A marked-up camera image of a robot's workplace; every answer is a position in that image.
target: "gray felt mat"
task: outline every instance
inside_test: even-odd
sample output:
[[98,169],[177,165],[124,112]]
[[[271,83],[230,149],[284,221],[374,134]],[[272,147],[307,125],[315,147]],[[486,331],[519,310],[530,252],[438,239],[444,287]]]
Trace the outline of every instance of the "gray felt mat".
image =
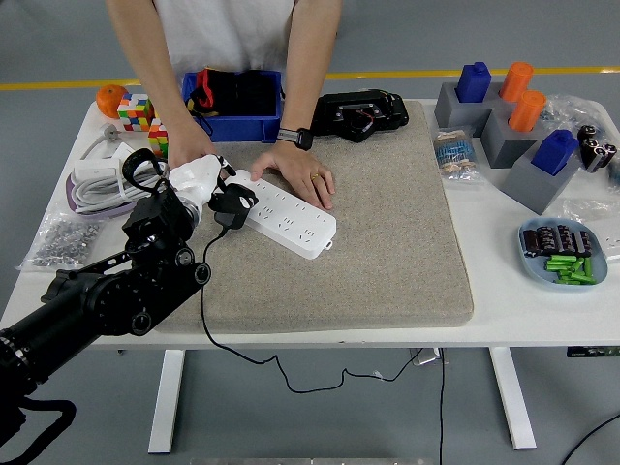
[[[219,333],[461,326],[473,303],[422,106],[410,122],[362,143],[315,138],[313,153],[336,179],[331,250],[306,260],[244,227],[209,250],[207,324]],[[249,170],[267,145],[219,143]],[[288,191],[278,173],[263,177]],[[190,240],[197,257],[221,227],[206,209]],[[196,294],[160,332],[202,331]]]

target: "yellow floor line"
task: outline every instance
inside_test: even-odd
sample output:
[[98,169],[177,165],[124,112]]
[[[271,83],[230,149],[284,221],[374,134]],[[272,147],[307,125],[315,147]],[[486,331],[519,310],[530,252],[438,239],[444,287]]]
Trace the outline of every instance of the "yellow floor line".
[[[493,76],[505,75],[506,68],[489,70]],[[328,73],[327,80],[346,79],[404,79],[404,78],[458,78],[461,70],[410,70],[410,71],[361,71],[352,73]],[[575,66],[536,68],[537,75],[601,75],[620,74],[620,66]],[[93,87],[98,88],[106,84],[123,86],[140,85],[140,81],[133,79],[106,79],[106,80],[59,80],[52,82],[16,82],[0,83],[0,91],[8,90],[43,90],[43,89],[76,89]]]

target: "white cloth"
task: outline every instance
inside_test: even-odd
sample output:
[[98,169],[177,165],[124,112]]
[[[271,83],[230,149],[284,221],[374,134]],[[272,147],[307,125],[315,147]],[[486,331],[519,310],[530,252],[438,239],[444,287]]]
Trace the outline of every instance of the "white cloth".
[[181,79],[206,67],[282,71],[295,0],[155,0]]

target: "rubik's cube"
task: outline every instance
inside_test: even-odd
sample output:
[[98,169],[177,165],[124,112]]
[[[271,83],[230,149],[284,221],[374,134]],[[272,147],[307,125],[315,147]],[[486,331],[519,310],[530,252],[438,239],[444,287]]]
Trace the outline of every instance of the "rubik's cube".
[[148,131],[153,114],[153,106],[146,94],[125,94],[118,105],[118,117],[125,131]]
[[168,131],[157,115],[153,118],[148,130],[148,143],[155,155],[168,158]]

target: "orange cylinder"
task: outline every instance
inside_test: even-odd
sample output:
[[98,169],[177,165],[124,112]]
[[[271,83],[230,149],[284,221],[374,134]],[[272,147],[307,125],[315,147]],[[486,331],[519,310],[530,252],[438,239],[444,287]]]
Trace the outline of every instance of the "orange cylinder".
[[511,64],[504,85],[500,89],[500,97],[507,102],[518,102],[525,92],[534,74],[534,67],[529,63],[517,61]]
[[534,129],[536,121],[541,116],[541,111],[546,104],[546,97],[538,90],[526,90],[516,103],[508,125],[515,131],[529,133]]

